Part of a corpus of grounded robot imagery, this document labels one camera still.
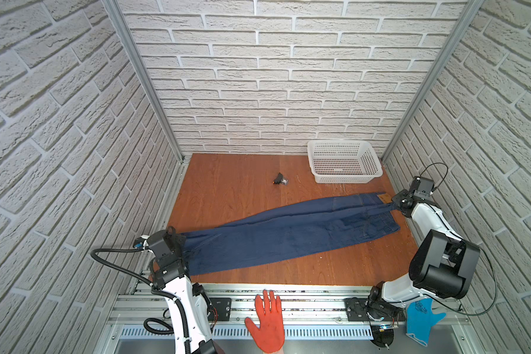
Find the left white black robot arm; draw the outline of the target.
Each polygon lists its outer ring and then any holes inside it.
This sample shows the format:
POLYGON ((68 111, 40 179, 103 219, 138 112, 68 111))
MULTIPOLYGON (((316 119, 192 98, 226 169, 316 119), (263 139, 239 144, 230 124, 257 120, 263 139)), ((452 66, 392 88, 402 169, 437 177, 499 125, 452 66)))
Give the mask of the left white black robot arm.
POLYGON ((208 316, 211 302, 202 285, 192 283, 183 248, 185 237, 173 227, 147 238, 151 293, 168 305, 176 353, 222 353, 212 339, 208 316))

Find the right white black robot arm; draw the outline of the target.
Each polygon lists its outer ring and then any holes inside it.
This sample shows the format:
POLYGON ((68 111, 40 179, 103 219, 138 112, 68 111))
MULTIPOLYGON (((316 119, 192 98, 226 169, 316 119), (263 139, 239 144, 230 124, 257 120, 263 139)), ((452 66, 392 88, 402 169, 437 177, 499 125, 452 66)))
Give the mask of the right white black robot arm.
POLYGON ((423 299, 462 299, 468 293, 481 250, 464 240, 445 219, 442 209, 431 201, 435 183, 416 176, 392 203, 410 218, 424 239, 414 254, 407 274, 372 287, 366 306, 376 312, 390 307, 407 308, 423 299))

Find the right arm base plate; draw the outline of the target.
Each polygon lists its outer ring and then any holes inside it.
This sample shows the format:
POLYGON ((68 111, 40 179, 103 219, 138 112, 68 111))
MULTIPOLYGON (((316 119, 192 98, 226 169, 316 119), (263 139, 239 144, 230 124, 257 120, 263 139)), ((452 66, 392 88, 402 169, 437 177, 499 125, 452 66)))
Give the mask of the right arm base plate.
POLYGON ((348 298, 345 299, 345 310, 349 322, 397 323, 406 320, 404 309, 380 300, 348 298))

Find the dark blue denim trousers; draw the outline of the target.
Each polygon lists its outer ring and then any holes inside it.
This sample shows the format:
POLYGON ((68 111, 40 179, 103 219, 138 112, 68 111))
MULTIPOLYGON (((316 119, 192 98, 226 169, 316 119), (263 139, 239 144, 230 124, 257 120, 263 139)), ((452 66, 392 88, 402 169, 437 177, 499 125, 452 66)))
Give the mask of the dark blue denim trousers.
POLYGON ((397 232, 376 193, 304 201, 185 233, 191 275, 261 266, 378 240, 397 232))

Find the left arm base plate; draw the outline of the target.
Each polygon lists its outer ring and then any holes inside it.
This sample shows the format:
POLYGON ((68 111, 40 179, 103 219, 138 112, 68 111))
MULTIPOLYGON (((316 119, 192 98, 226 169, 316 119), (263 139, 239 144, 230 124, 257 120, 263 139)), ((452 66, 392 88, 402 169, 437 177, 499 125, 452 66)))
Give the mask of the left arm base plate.
POLYGON ((209 322, 228 322, 231 315, 232 299, 227 297, 211 297, 209 300, 209 322))

